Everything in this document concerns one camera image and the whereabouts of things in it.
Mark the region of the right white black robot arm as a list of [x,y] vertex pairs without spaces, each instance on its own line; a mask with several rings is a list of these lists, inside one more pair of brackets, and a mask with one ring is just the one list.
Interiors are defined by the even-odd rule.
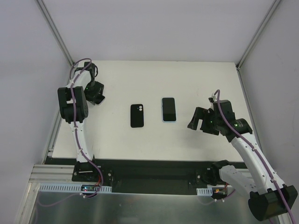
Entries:
[[196,107],[187,127],[225,136],[243,159],[252,178],[237,171],[231,162],[222,160],[211,165],[202,175],[202,181],[214,186],[223,182],[231,185],[247,198],[249,209],[258,221],[287,213],[294,223],[291,208],[298,196],[296,188],[286,185],[278,176],[259,148],[248,122],[243,118],[236,119],[231,102],[209,100],[211,107]]

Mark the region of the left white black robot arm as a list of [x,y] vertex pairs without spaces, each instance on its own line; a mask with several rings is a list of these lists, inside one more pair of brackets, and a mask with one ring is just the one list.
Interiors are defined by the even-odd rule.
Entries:
[[81,59],[72,65],[68,84],[57,90],[60,115],[71,129],[76,160],[80,163],[94,158],[92,144],[88,140],[87,118],[88,105],[100,105],[105,100],[104,84],[95,80],[98,73],[98,67],[90,58]]

